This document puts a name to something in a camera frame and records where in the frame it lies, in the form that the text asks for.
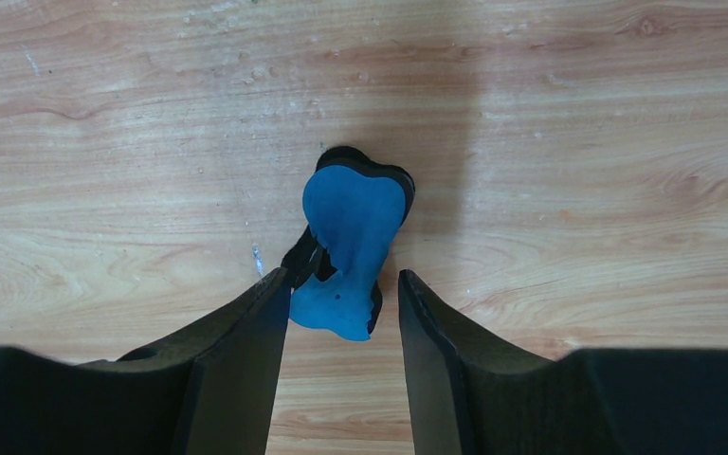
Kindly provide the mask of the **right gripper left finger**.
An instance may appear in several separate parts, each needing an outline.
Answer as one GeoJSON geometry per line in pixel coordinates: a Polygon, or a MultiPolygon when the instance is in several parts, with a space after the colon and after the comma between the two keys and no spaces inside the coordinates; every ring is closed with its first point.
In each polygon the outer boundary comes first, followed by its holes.
{"type": "Polygon", "coordinates": [[[289,313],[283,269],[114,361],[0,346],[0,454],[262,454],[289,313]]]}

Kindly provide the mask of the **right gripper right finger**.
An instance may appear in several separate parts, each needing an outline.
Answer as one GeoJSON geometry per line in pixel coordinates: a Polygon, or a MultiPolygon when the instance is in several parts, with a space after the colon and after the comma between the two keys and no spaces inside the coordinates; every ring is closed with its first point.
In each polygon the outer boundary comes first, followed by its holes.
{"type": "Polygon", "coordinates": [[[728,454],[728,350],[588,348],[491,333],[413,271],[398,280],[419,454],[728,454]]]}

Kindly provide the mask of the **blue whiteboard eraser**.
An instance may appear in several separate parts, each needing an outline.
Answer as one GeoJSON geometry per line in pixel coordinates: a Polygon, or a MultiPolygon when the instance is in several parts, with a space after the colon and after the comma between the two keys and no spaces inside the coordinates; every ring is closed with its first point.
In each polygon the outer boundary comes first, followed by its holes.
{"type": "Polygon", "coordinates": [[[371,338],[383,305],[378,278],[415,193],[407,171],[355,147],[319,157],[302,193],[307,227],[281,263],[295,323],[351,341],[371,338]]]}

